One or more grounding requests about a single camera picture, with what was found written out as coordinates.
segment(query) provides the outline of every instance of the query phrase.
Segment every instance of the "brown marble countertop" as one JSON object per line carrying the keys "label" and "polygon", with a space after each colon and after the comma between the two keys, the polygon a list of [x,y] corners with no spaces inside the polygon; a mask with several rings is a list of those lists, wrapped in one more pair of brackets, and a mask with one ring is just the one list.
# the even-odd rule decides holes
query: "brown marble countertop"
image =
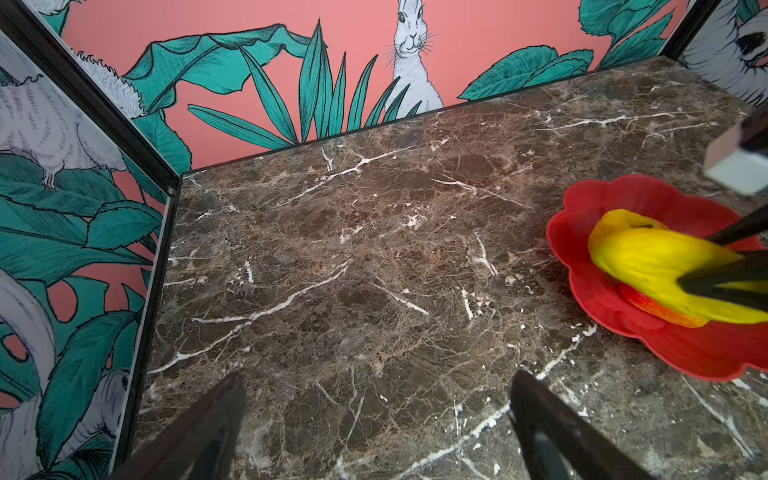
{"label": "brown marble countertop", "polygon": [[746,112],[657,58],[189,175],[137,445],[241,369],[232,478],[527,478],[526,368],[658,478],[768,478],[768,379],[596,327],[545,241],[580,180],[765,202],[701,174]]}

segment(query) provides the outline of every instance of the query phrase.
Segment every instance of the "red plastic dish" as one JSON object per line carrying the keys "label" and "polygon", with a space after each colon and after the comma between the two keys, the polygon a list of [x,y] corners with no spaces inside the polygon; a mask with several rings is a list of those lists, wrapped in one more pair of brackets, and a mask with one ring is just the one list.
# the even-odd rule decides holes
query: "red plastic dish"
{"label": "red plastic dish", "polygon": [[[597,323],[619,335],[639,339],[656,356],[687,375],[710,382],[727,382],[748,366],[768,371],[768,323],[734,325],[709,322],[689,329],[639,310],[619,294],[617,283],[591,261],[587,239],[603,214],[625,208],[704,238],[741,217],[707,198],[684,195],[661,180],[642,175],[607,183],[586,180],[571,185],[563,199],[565,210],[547,225],[547,241],[568,268],[568,279],[581,308]],[[756,237],[730,248],[762,250]]]}

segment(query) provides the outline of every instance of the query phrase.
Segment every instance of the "black rod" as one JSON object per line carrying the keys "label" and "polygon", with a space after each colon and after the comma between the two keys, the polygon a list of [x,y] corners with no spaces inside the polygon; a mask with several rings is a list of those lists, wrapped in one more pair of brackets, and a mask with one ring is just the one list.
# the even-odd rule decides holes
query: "black rod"
{"label": "black rod", "polygon": [[715,11],[715,8],[720,4],[720,0],[696,0],[694,6],[690,8],[689,12],[680,21],[680,24],[675,29],[669,41],[661,49],[661,53],[664,57],[671,58],[678,61],[683,56],[685,48],[688,46],[691,40],[694,39],[704,23]]}

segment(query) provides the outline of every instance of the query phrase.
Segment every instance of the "green leaf illustration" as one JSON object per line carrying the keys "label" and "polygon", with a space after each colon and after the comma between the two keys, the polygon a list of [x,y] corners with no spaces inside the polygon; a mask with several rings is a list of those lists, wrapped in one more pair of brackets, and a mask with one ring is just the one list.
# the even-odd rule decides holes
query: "green leaf illustration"
{"label": "green leaf illustration", "polygon": [[592,65],[592,50],[577,50],[561,55],[535,71],[523,84],[523,87],[557,81],[573,75],[585,73]]}
{"label": "green leaf illustration", "polygon": [[272,84],[269,77],[266,76],[259,62],[248,53],[244,48],[241,49],[243,58],[250,68],[253,83],[256,84],[256,91],[259,93],[261,103],[264,105],[266,115],[270,118],[272,123],[277,127],[277,130],[283,134],[291,143],[297,144],[299,140],[296,138],[296,130],[293,128],[293,121],[291,121],[290,114],[285,102],[277,93],[277,89]]}
{"label": "green leaf illustration", "polygon": [[362,108],[366,103],[366,95],[368,94],[368,82],[371,79],[371,71],[373,70],[373,64],[376,63],[378,55],[371,58],[366,68],[362,71],[360,79],[357,81],[357,87],[355,88],[355,95],[352,97],[352,105],[349,107],[349,119],[346,122],[346,130],[354,131],[359,130],[362,122]]}
{"label": "green leaf illustration", "polygon": [[159,233],[163,216],[154,208],[129,200],[105,204],[88,224],[86,247],[114,250]]}
{"label": "green leaf illustration", "polygon": [[134,124],[177,174],[191,170],[192,153],[179,134],[165,123],[162,111],[135,118]]}
{"label": "green leaf illustration", "polygon": [[62,170],[56,175],[56,189],[40,183],[43,169],[16,155],[0,154],[0,197],[39,210],[93,217],[104,202],[125,197],[97,170]]}
{"label": "green leaf illustration", "polygon": [[113,451],[114,440],[105,434],[97,435],[49,472],[40,472],[29,480],[102,480],[109,471]]}
{"label": "green leaf illustration", "polygon": [[613,44],[617,44],[622,38],[632,33],[635,28],[641,26],[650,17],[654,16],[670,0],[628,0],[619,8],[611,21],[608,22],[608,31],[613,37]]}
{"label": "green leaf illustration", "polygon": [[600,68],[614,67],[627,61],[641,60],[657,55],[664,46],[664,40],[659,38],[659,35],[669,25],[672,14],[673,12],[669,13],[650,27],[640,30],[621,42],[603,57]]}
{"label": "green leaf illustration", "polygon": [[150,281],[152,280],[152,270],[141,269],[141,276],[144,278],[144,285],[149,289]]}
{"label": "green leaf illustration", "polygon": [[557,57],[557,51],[546,45],[513,51],[477,77],[458,97],[479,100],[518,90],[535,71]]}
{"label": "green leaf illustration", "polygon": [[339,76],[336,77],[336,86],[333,87],[333,98],[331,99],[331,112],[328,123],[328,135],[338,135],[341,133],[344,124],[344,96],[346,90],[346,52],[341,59],[341,68]]}
{"label": "green leaf illustration", "polygon": [[392,104],[389,106],[389,108],[386,109],[386,113],[384,114],[385,122],[397,119],[397,112],[400,110],[400,104],[402,104],[402,99],[406,97],[406,93],[408,92],[408,88],[410,86],[410,84],[406,85],[406,87],[397,94],[397,97],[395,97],[395,100],[392,101]]}
{"label": "green leaf illustration", "polygon": [[382,96],[379,97],[379,101],[376,102],[373,110],[371,110],[371,115],[368,116],[366,127],[370,127],[371,125],[376,125],[379,123],[379,117],[381,117],[382,110],[384,110],[384,105],[386,104],[387,99],[389,99],[389,96],[392,94],[392,91],[395,90],[395,85],[397,85],[398,81],[400,81],[400,77],[397,77],[395,80],[393,80],[392,83],[389,84],[389,86],[386,88],[386,90],[384,90]]}
{"label": "green leaf illustration", "polygon": [[81,218],[36,210],[0,198],[0,268],[20,280],[52,285],[92,263],[151,265],[121,248],[85,247],[88,224]]}
{"label": "green leaf illustration", "polygon": [[123,161],[128,166],[128,171],[134,176],[136,183],[139,187],[150,197],[154,198],[158,202],[164,204],[168,201],[168,196],[163,192],[160,187],[150,179],[133,160],[128,158],[126,154],[123,154]]}
{"label": "green leaf illustration", "polygon": [[187,107],[196,117],[209,124],[211,127],[221,130],[225,134],[232,135],[243,141],[260,147],[276,150],[277,148],[290,147],[284,139],[270,131],[264,130],[242,118],[214,110],[212,108],[190,105]]}
{"label": "green leaf illustration", "polygon": [[406,115],[406,118],[407,117],[412,117],[413,115],[416,115],[416,112],[419,111],[419,107],[421,107],[421,106],[422,106],[422,102],[421,101],[419,101],[416,105],[413,105],[413,108],[411,108],[408,111],[408,114]]}
{"label": "green leaf illustration", "polygon": [[670,0],[581,0],[579,21],[589,35],[610,35],[611,46],[654,16]]}
{"label": "green leaf illustration", "polygon": [[328,123],[331,117],[331,101],[333,100],[333,76],[328,51],[325,47],[320,52],[320,80],[317,90],[317,106],[315,106],[315,132],[318,138],[328,136]]}
{"label": "green leaf illustration", "polygon": [[323,74],[323,29],[317,21],[315,32],[306,47],[304,61],[299,75],[299,117],[301,120],[301,141],[310,135],[312,117],[317,107],[320,77]]}
{"label": "green leaf illustration", "polygon": [[114,341],[135,317],[135,312],[127,310],[105,313],[83,323],[69,337],[51,372],[35,425],[37,453],[46,469],[91,403]]}
{"label": "green leaf illustration", "polygon": [[740,0],[739,18],[742,22],[748,22],[760,13],[760,3],[757,0]]}
{"label": "green leaf illustration", "polygon": [[74,290],[78,305],[71,320],[66,323],[52,323],[57,355],[61,354],[69,337],[80,325],[96,316],[104,315],[104,298],[109,288],[109,283],[84,276],[66,276],[62,280]]}
{"label": "green leaf illustration", "polygon": [[53,15],[43,15],[43,19],[53,28],[53,30],[61,35],[64,31],[64,26],[67,24],[67,17],[69,16],[69,4],[67,4],[59,13]]}
{"label": "green leaf illustration", "polygon": [[176,103],[176,83],[182,80],[217,94],[242,90],[250,69],[241,48],[264,66],[282,50],[303,57],[308,43],[285,25],[153,41],[125,78],[141,93],[144,111],[153,114]]}

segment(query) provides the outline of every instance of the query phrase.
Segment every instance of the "white rabbit illustration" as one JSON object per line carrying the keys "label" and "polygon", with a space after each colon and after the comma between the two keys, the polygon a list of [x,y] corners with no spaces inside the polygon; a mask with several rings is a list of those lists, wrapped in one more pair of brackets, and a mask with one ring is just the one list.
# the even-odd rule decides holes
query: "white rabbit illustration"
{"label": "white rabbit illustration", "polygon": [[394,44],[395,74],[392,78],[400,77],[400,80],[389,96],[386,107],[389,108],[400,91],[410,85],[397,113],[397,118],[402,118],[419,102],[421,104],[417,113],[442,108],[443,104],[437,90],[429,82],[427,70],[422,63],[421,53],[429,39],[429,30],[424,22],[423,2],[398,0],[398,5]]}

